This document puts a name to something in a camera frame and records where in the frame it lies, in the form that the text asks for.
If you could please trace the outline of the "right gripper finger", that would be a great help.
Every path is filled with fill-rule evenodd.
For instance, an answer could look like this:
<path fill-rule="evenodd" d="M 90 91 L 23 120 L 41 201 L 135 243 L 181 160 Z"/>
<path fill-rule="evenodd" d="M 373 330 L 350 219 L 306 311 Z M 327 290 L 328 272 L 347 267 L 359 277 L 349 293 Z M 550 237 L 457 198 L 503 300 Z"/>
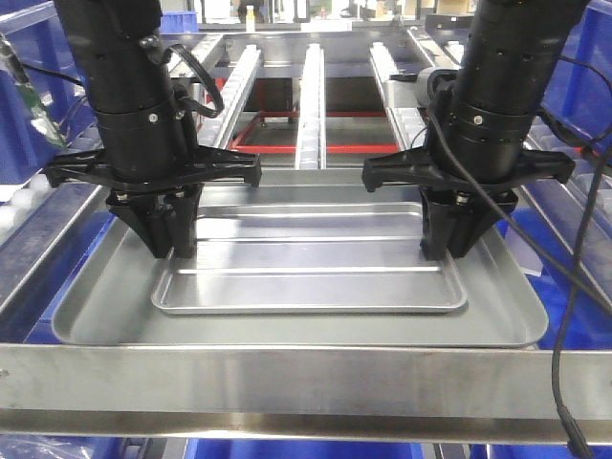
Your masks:
<path fill-rule="evenodd" d="M 456 197 L 452 191 L 421 190 L 423 235 L 421 249 L 427 260 L 445 256 L 457 220 Z"/>
<path fill-rule="evenodd" d="M 448 251 L 453 258 L 464 257 L 481 236 L 501 217 L 483 198 L 471 198 L 465 205 L 455 206 L 455 223 L 448 240 Z"/>

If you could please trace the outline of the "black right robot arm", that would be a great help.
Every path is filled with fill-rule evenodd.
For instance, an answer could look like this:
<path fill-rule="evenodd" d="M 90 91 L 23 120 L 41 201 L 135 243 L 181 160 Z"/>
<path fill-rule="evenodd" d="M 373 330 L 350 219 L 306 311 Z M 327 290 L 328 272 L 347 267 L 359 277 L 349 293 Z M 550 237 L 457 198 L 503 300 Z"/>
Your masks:
<path fill-rule="evenodd" d="M 500 215 L 514 189 L 540 179 L 569 180 L 575 163 L 524 141 L 584 1 L 482 1 L 460 69 L 431 75 L 423 145 L 363 164 L 370 192 L 387 184 L 419 188 L 421 249 L 428 260 L 465 256 Z"/>

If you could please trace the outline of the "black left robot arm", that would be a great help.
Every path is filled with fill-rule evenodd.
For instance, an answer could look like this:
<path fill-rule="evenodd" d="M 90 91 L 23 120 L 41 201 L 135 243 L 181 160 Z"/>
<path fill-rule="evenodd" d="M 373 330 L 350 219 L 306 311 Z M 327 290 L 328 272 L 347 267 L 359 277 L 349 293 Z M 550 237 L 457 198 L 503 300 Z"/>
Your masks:
<path fill-rule="evenodd" d="M 213 78 L 184 45 L 165 47 L 157 1 L 57 1 L 55 9 L 84 75 L 102 147 L 56 157 L 51 186 L 106 186 L 109 211 L 157 258 L 195 250 L 195 219 L 206 182 L 258 186 L 255 154 L 199 144 L 192 115 L 225 108 Z"/>

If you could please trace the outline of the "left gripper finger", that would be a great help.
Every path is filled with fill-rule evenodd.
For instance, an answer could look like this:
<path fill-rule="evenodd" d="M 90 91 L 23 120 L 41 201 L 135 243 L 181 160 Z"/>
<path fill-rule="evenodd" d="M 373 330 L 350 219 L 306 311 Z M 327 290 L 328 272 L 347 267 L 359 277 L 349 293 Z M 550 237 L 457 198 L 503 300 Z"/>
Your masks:
<path fill-rule="evenodd" d="M 165 206 L 118 203 L 108 208 L 141 238 L 155 258 L 166 258 L 171 244 L 165 221 Z"/>
<path fill-rule="evenodd" d="M 201 193 L 201 188 L 184 188 L 167 196 L 167 203 L 171 206 L 167 229 L 177 257 L 190 258 L 194 254 L 195 220 Z"/>

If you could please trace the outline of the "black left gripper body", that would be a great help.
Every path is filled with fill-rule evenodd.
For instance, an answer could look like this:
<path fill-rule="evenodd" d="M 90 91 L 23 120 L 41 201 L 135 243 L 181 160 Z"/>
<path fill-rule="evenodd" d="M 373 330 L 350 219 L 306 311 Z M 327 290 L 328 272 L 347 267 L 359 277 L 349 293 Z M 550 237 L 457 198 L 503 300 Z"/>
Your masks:
<path fill-rule="evenodd" d="M 197 201 L 206 182 L 242 179 L 258 186 L 262 176 L 256 154 L 201 145 L 167 149 L 130 143 L 60 155 L 43 173 L 53 187 L 81 181 L 109 188 L 106 206 L 116 215 L 133 208 L 147 212 L 166 195 Z"/>

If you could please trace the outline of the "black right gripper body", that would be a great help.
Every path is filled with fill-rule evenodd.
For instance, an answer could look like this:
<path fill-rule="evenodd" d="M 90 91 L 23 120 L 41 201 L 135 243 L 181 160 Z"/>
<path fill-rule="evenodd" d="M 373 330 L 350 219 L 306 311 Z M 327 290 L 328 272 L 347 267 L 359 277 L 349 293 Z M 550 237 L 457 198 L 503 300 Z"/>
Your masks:
<path fill-rule="evenodd" d="M 460 142 L 452 149 L 437 142 L 368 159 L 361 178 L 369 192 L 390 184 L 417 185 L 452 191 L 457 206 L 483 198 L 498 215 L 506 215 L 516 205 L 515 188 L 538 180 L 565 184 L 574 169 L 566 154 L 526 149 L 520 142 Z"/>

